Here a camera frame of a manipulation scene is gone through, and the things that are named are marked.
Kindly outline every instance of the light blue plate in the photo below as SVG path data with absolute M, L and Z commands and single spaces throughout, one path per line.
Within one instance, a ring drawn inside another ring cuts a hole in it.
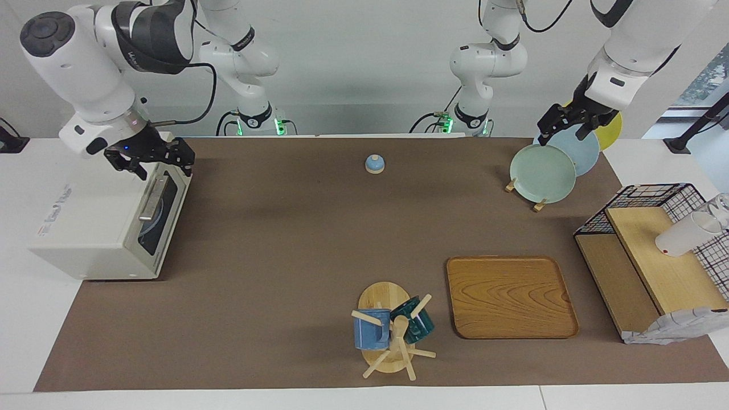
M 577 179 L 572 159 L 551 145 L 522 148 L 511 160 L 509 173 L 521 196 L 537 203 L 546 199 L 546 204 L 567 197 Z
M 587 174 L 600 156 L 600 141 L 595 131 L 591 131 L 582 141 L 574 135 L 581 126 L 582 124 L 577 124 L 559 131 L 547 143 L 564 151 L 572 159 L 578 177 Z M 534 138 L 535 144 L 539 144 L 537 138 L 539 137 Z

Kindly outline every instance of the wooden shelf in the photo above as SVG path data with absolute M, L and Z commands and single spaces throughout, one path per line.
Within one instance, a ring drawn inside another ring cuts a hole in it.
M 619 333 L 642 332 L 660 314 L 615 234 L 575 238 Z
M 611 208 L 607 217 L 661 314 L 729 306 L 693 253 L 674 258 L 655 246 L 672 224 L 662 208 Z

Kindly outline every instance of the black wire rack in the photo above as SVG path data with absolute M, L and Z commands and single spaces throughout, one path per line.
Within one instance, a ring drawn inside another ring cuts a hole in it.
M 606 209 L 660 206 L 676 223 L 704 202 L 706 200 L 691 184 L 630 185 L 618 191 L 610 202 L 581 226 L 574 235 L 615 233 L 615 229 L 607 219 Z M 706 269 L 724 299 L 729 301 L 729 231 L 696 247 L 693 253 Z

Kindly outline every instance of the dark green mug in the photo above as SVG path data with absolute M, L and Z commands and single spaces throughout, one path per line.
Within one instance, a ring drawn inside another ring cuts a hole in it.
M 408 330 L 405 332 L 405 337 L 403 337 L 407 344 L 413 344 L 425 339 L 425 336 L 428 336 L 435 329 L 435 325 L 433 325 L 433 321 L 430 320 L 430 316 L 428 316 L 428 312 L 425 312 L 425 309 L 421 310 L 420 314 L 415 316 L 414 319 L 410 317 L 410 314 L 413 313 L 419 303 L 420 296 L 413 296 L 390 312 L 390 320 L 395 320 L 395 317 L 400 315 L 407 317 Z

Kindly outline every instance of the mug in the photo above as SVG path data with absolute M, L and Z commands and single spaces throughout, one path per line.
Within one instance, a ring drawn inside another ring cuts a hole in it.
M 358 312 L 376 317 L 382 326 L 354 318 L 354 346 L 360 350 L 383 350 L 390 347 L 390 310 L 357 309 Z
M 395 320 L 395 317 L 400 315 L 407 317 L 408 330 L 405 332 L 405 337 L 403 337 L 407 344 L 413 344 L 425 339 L 425 336 L 428 336 L 435 329 L 435 325 L 433 325 L 433 321 L 430 320 L 430 316 L 428 316 L 428 312 L 425 312 L 425 309 L 421 310 L 420 314 L 415 316 L 414 319 L 410 317 L 410 314 L 413 313 L 419 303 L 420 296 L 413 296 L 390 313 L 390 320 Z

